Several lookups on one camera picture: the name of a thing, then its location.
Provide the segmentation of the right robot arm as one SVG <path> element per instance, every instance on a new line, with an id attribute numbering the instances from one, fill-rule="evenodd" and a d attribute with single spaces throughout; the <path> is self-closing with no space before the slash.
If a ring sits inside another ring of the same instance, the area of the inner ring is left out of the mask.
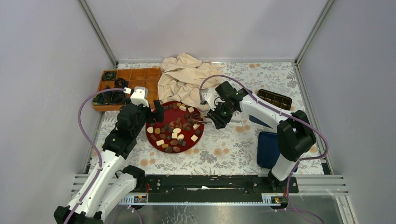
<path id="1" fill-rule="evenodd" d="M 280 155 L 270 170 L 269 189 L 280 192 L 286 187 L 286 179 L 295 171 L 300 157 L 316 144 L 316 136 L 305 112 L 288 112 L 273 107 L 246 87 L 233 88 L 228 81 L 215 88 L 216 94 L 200 96 L 201 104 L 209 105 L 207 116 L 216 129 L 222 129 L 231 121 L 235 112 L 252 116 L 276 130 Z"/>

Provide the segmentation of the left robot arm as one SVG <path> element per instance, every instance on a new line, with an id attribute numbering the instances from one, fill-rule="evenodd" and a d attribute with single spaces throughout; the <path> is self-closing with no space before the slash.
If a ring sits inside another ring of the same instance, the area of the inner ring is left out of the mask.
<path id="1" fill-rule="evenodd" d="M 126 104 L 120 108 L 115 128 L 106 137 L 98 163 L 79 192 L 67 206 L 58 206 L 54 218 L 58 224 L 102 224 L 108 214 L 129 192 L 144 188 L 145 172 L 129 165 L 117 181 L 110 181 L 132 149 L 146 124 L 164 121 L 164 108 L 154 100 L 155 110 L 143 104 Z"/>

